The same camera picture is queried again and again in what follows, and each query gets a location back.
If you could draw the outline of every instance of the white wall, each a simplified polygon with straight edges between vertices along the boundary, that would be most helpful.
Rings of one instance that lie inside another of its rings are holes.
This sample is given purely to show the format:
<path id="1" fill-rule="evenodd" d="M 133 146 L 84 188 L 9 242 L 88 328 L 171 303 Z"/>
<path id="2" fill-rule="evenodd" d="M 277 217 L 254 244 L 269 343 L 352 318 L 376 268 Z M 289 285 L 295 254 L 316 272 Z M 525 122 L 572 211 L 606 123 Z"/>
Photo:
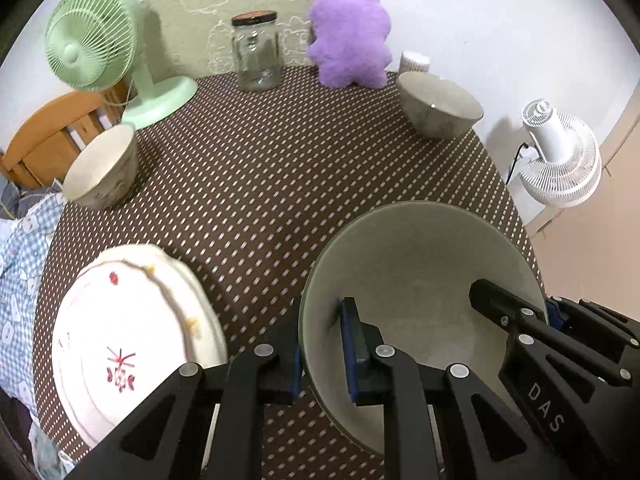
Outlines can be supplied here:
<path id="1" fill-rule="evenodd" d="M 68 91 L 50 72 L 43 37 L 59 0 L 46 0 L 0 66 L 0 147 L 38 108 Z M 640 79 L 640 56 L 601 0 L 383 0 L 388 44 L 431 57 L 431 71 L 484 107 L 476 131 L 503 173 L 526 140 L 520 109 L 544 96 L 578 115 L 602 142 Z M 510 185 L 525 222 L 542 206 Z"/>
<path id="2" fill-rule="evenodd" d="M 44 54 L 44 31 L 60 0 L 45 0 L 0 66 L 0 148 L 39 108 L 71 90 L 56 78 Z"/>

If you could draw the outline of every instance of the wallpaper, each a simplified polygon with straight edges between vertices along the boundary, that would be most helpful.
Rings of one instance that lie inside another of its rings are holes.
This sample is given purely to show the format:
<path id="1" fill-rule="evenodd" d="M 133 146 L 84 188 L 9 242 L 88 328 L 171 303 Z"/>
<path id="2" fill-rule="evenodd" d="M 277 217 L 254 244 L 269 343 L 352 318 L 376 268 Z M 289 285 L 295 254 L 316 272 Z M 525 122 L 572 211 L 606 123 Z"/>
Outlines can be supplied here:
<path id="1" fill-rule="evenodd" d="M 284 63 L 309 63 L 306 48 L 313 0 L 149 0 L 146 57 L 156 80 L 184 74 L 201 77 L 235 69 L 231 17 L 276 10 Z"/>

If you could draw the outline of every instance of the fan base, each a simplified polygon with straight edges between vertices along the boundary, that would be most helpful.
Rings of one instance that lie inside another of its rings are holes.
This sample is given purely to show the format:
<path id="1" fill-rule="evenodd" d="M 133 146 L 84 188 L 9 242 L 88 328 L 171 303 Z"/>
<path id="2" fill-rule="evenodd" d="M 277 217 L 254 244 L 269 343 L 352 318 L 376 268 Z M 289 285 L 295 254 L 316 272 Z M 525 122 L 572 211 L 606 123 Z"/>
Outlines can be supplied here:
<path id="1" fill-rule="evenodd" d="M 155 97 L 144 101 L 140 96 L 133 98 L 122 114 L 122 122 L 133 124 L 137 130 L 151 126 L 187 104 L 197 89 L 190 77 L 165 79 L 153 86 Z"/>

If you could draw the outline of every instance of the white fan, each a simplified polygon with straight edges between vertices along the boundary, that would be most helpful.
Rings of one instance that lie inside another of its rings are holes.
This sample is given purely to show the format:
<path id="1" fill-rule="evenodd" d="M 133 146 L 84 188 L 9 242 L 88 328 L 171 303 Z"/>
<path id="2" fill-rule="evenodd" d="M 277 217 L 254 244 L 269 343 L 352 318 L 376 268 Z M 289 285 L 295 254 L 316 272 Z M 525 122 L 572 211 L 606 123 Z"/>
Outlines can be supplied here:
<path id="1" fill-rule="evenodd" d="M 577 117 L 559 114 L 544 99 L 524 107 L 522 122 L 535 146 L 523 150 L 514 165 L 527 192 L 557 208 L 587 200 L 602 173 L 598 141 L 590 127 Z"/>

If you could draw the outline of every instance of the green fan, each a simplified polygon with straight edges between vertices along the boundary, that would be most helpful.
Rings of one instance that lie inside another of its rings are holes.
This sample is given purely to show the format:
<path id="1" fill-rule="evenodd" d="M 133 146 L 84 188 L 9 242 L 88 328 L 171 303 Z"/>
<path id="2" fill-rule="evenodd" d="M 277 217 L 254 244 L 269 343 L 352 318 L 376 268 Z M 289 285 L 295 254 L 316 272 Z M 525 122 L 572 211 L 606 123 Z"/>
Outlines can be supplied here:
<path id="1" fill-rule="evenodd" d="M 61 0 L 47 25 L 49 66 L 79 90 L 99 91 L 130 74 L 138 95 L 122 121 L 144 128 L 169 116 L 193 97 L 185 76 L 154 83 L 142 41 L 146 0 Z"/>

